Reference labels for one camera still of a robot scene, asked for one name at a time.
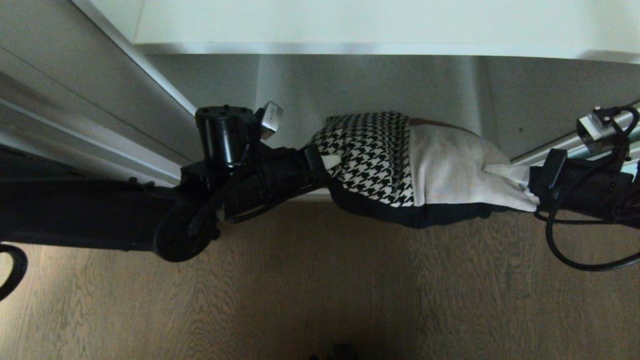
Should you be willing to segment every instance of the wire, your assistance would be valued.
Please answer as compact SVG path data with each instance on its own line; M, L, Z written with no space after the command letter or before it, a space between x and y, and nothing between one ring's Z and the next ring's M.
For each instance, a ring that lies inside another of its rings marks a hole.
M541 221L547 221L549 219L548 217L541 215L538 210L536 210L536 212L533 213L533 216ZM554 220L554 222L556 224L561 224L561 225L611 225L610 222L606 222L602 220L561 220L561 219L558 220L556 219Z
M635 215L631 215L630 217L619 217L616 216L616 220L622 220L622 221L628 221L628 220L634 220L640 218L640 214L635 214Z
M635 105L635 104L637 104L639 102L640 102L640 97L637 98L636 100L633 100L632 102L626 104L625 106L633 106L633 105Z
M27 265L29 264L24 251L15 246L0 243L0 253L3 252L6 252L12 257L13 267L7 280L4 284L0 285L0 301L9 296L9 294L18 287L18 284L20 284L22 278L24 278L24 274L27 272Z
M622 106L622 107L620 107L618 109L620 111L629 111L633 115L634 119L631 122L631 124L629 125L628 129L623 133L623 136L618 140L618 143L616 144L616 147L614 148L614 150L611 152L611 154L607 158L602 159L599 164L594 165L589 170L585 171L584 174L582 174L578 179L574 180L574 182L572 182L571 185L565 191L562 192L562 194L558 197L558 200L556 201L554 207L549 211L548 217L546 218L547 226L545 227L545 234L547 236L547 245L549 246L549 249L558 258L558 260L560 260L564 264L566 264L566 265L568 265L568 266L570 266L572 268L578 269L578 270L591 271L591 272L601 272L601 271L615 270L615 269L623 268L625 266L629 266L629 265L633 265L633 264L636 264L636 263L640 263L640 252L638 252L636 254L633 254L631 256L627 256L627 257L625 257L623 259L619 259L619 260L616 260L616 261L611 261L611 262L608 262L608 263L602 263L602 264L582 264L582 263L578 263L578 262L573 261L573 260L569 259L568 257L566 257L558 249L558 247L556 245L556 241L554 240L554 223L557 223L557 224L562 224L562 223L564 223L564 224L577 224L576 222L573 222L571 220L556 220L557 212L558 212L558 210L560 210L560 208L561 208L562 204L564 203L564 200L567 198L568 194L572 193L572 191L578 185L580 185L583 181L585 181L590 176L592 176L593 174L598 172L600 169L606 167L612 161L614 161L620 155L620 152L624 149L624 147L626 147L627 150L628 150L628 142L626 142L626 140L628 139L628 135L631 133L631 131L633 131L633 129L637 126L637 123L640 120L640 114L638 114L638 111L635 108L632 108L630 106ZM534 214L534 216L536 216L536 218L538 218L538 219L544 218L538 212L536 212Z

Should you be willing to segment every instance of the beige fabric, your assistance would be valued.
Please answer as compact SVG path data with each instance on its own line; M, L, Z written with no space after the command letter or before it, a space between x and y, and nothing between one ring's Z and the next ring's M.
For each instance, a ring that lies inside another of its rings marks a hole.
M414 202L466 204L483 202L535 211L517 183L485 172L487 165L508 169L509 159L489 141L462 129L414 122L410 127L409 159Z

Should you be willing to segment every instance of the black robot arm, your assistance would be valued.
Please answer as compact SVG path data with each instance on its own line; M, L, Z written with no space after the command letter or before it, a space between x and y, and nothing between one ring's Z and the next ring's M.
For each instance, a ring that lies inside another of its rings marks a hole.
M325 186L315 145L272 149L261 142L274 132L281 112L272 102L255 113L231 106L199 109L204 160L182 168L175 188L135 179L0 179L0 240L191 259L220 236L219 220L242 222ZM14 260L1 300L22 279L26 257L11 245L0 245L0 252Z
M610 151L608 154L595 160L580 160L568 158L566 150L552 149L542 167L531 167L529 189L540 199L536 217L547 223L545 236L549 249L572 268L607 271L640 263L640 252L608 263L578 263L558 249L553 234L555 223L621 224L640 229L640 174L637 171L634 179L632 174L621 172L624 162L630 160L629 135L640 120L638 110L631 105L596 107L577 121L577 133L588 149ZM619 124L616 117L624 124ZM556 220L561 209L599 220ZM548 217L541 216L540 211L547 212Z

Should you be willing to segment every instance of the wooden floor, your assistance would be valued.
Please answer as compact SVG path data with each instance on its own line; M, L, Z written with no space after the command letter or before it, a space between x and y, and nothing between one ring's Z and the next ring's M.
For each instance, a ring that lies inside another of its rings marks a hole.
M416 231L288 203L222 230L181 264L23 246L31 267L0 302L0 358L324 359L341 341L365 360L640 357L639 267L572 270L531 215ZM640 247L622 227L557 238L584 261Z

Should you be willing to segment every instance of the houndstooth cloth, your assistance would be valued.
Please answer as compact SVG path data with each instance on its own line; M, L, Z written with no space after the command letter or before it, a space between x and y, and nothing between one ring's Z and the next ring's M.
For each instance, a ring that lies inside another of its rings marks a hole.
M327 119L311 142L342 162L329 174L345 189L394 208L413 206L409 117L393 111Z

